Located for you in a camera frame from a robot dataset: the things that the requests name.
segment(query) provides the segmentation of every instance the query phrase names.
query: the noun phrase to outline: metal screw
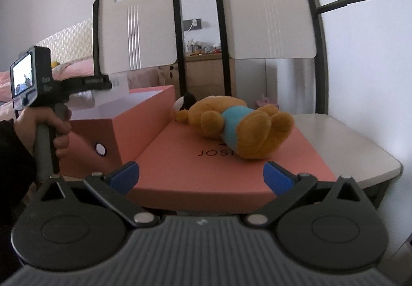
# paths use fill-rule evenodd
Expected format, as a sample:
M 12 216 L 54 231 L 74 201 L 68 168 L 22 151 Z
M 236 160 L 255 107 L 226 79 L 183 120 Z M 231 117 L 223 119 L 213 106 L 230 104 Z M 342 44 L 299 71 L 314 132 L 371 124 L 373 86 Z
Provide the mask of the metal screw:
M 152 213 L 149 212 L 142 212 L 142 213 L 137 213 L 134 216 L 134 221 L 136 223 L 150 223 L 155 220 L 155 217 Z
M 267 217 L 263 214 L 250 214 L 246 220 L 253 225 L 263 225 L 268 221 Z
M 198 225 L 205 225 L 205 224 L 208 224 L 209 222 L 206 219 L 202 218 L 200 220 L 197 220 L 196 223 Z

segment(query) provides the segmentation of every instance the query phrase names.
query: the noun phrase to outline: blue gripper pad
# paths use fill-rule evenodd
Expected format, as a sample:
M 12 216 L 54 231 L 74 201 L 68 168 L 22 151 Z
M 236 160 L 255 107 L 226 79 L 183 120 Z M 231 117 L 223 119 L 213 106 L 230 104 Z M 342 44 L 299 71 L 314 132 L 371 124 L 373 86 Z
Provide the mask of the blue gripper pad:
M 139 165 L 134 161 L 129 161 L 120 169 L 105 176 L 105 181 L 112 189 L 125 195 L 139 181 Z
M 274 161 L 268 161 L 263 166 L 263 180 L 273 193 L 282 195 L 293 187 L 297 177 Z

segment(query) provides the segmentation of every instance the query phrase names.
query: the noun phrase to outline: black circular disc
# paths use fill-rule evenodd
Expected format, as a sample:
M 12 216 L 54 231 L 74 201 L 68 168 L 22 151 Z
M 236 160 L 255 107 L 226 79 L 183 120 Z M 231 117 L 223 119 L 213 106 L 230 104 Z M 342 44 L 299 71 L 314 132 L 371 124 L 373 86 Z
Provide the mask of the black circular disc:
M 328 271 L 370 267 L 388 244 L 387 231 L 376 213 L 354 201 L 294 209 L 280 219 L 276 235 L 295 259 Z
M 25 263 L 52 271 L 79 270 L 101 263 L 123 244 L 126 228 L 103 207 L 53 200 L 20 218 L 12 232 Z

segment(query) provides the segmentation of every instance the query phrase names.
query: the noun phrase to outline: stuffed toy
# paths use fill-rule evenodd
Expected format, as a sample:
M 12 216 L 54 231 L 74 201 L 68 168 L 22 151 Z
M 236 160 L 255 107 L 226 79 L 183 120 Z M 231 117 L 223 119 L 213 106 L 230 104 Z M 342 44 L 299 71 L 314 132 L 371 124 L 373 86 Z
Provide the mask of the stuffed toy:
M 294 125 L 290 114 L 272 104 L 253 110 L 243 100 L 230 96 L 211 96 L 197 102 L 193 99 L 193 95 L 185 94 L 176 102 L 176 121 L 189 124 L 204 137 L 222 139 L 245 159 L 269 157 L 288 138 Z
M 60 65 L 59 62 L 52 62 L 51 68 L 54 69 L 56 66 L 59 66 L 59 65 Z

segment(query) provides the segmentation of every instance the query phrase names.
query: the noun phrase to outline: cardboard box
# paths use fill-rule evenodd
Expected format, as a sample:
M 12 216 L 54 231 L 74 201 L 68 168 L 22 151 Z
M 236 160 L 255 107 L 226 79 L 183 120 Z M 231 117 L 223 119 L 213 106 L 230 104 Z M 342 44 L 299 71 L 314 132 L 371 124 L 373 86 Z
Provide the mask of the cardboard box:
M 69 155 L 60 161 L 60 174 L 84 178 L 136 160 L 170 123 L 174 102 L 173 86 L 160 86 L 130 90 L 116 101 L 73 111 Z M 98 144 L 106 150 L 104 156 L 96 152 Z

